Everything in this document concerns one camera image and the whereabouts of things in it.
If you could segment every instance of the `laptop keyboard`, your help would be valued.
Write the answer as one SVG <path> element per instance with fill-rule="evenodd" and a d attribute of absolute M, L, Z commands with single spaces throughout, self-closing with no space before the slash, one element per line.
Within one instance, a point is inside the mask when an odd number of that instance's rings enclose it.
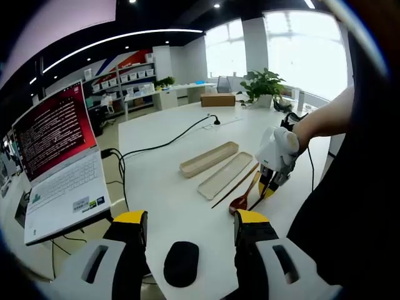
<path fill-rule="evenodd" d="M 54 179 L 49 180 L 36 189 L 36 194 L 31 198 L 31 203 L 29 203 L 27 214 L 33 213 L 35 210 L 63 196 L 67 192 L 97 178 L 96 157 L 93 156 L 83 164 L 76 163 L 75 167 L 61 176 L 53 176 Z"/>

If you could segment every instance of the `rectangular tray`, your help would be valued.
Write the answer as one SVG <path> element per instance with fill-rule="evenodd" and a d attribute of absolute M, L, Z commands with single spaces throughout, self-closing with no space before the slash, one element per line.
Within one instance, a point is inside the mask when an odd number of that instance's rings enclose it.
<path fill-rule="evenodd" d="M 225 188 L 243 169 L 253 160 L 253 157 L 240 152 L 220 170 L 199 185 L 197 190 L 207 199 L 211 200 Z"/>
<path fill-rule="evenodd" d="M 217 148 L 214 148 L 210 151 L 207 151 L 195 158 L 192 158 L 188 161 L 182 162 L 179 165 L 183 176 L 185 178 L 191 178 L 212 166 L 215 166 L 217 163 L 220 163 L 224 159 L 232 156 L 233 154 L 239 151 L 239 145 L 235 142 L 226 142 L 223 145 L 220 145 Z"/>

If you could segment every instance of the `laptop screen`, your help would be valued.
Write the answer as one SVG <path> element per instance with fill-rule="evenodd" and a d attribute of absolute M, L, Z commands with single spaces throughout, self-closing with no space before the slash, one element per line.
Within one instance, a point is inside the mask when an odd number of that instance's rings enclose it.
<path fill-rule="evenodd" d="M 96 145 L 81 82 L 43 99 L 12 128 L 29 181 Z"/>

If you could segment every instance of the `ceiling light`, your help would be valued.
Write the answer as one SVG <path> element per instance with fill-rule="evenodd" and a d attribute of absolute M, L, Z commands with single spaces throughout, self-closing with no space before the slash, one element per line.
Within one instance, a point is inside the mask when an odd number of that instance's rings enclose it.
<path fill-rule="evenodd" d="M 307 4 L 307 6 L 311 9 L 315 9 L 314 4 L 311 2 L 311 0 L 304 0 L 304 2 Z"/>
<path fill-rule="evenodd" d="M 136 32 L 130 32 L 126 34 L 121 34 L 119 36 L 113 36 L 109 37 L 108 39 L 102 39 L 101 41 L 94 42 L 93 44 L 84 46 L 81 49 L 78 49 L 72 53 L 69 53 L 67 56 L 64 56 L 63 58 L 59 59 L 56 61 L 54 64 L 48 66 L 46 69 L 43 70 L 43 73 L 46 73 L 48 70 L 53 68 L 54 66 L 57 66 L 59 63 L 62 61 L 65 61 L 66 59 L 70 58 L 71 56 L 74 56 L 75 54 L 82 52 L 86 49 L 89 49 L 91 47 L 97 46 L 99 44 L 109 42 L 115 39 L 121 39 L 121 38 L 126 38 L 127 36 L 136 36 L 138 34 L 146 34 L 146 33 L 203 33 L 203 30 L 194 30 L 194 29 L 154 29 L 154 30 L 144 30 L 144 31 L 136 31 Z"/>

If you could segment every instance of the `spoon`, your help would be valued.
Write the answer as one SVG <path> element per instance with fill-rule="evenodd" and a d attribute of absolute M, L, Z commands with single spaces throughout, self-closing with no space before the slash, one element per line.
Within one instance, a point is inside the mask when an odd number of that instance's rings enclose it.
<path fill-rule="evenodd" d="M 232 201 L 229 205 L 229 213 L 231 215 L 234 214 L 234 212 L 237 209 L 244 209 L 246 210 L 248 208 L 248 196 L 249 193 L 251 191 L 251 189 L 253 188 L 253 186 L 257 183 L 257 181 L 260 179 L 261 177 L 261 173 L 260 171 L 257 171 L 257 173 L 254 175 L 251 184 L 249 186 L 249 188 L 247 189 L 247 191 L 244 193 L 243 196 L 237 197 L 234 201 Z"/>

